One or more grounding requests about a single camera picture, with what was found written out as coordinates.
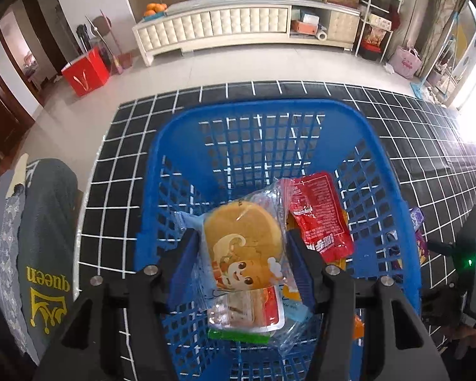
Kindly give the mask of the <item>person right hand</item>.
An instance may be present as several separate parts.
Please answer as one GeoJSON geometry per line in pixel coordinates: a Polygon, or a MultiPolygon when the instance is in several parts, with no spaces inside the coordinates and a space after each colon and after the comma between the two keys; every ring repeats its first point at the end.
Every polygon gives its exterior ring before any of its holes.
{"type": "Polygon", "coordinates": [[[442,348],[442,353],[449,351],[455,359],[463,359],[471,348],[476,348],[476,329],[459,324],[456,328],[449,329],[446,334],[447,343],[442,348]]]}

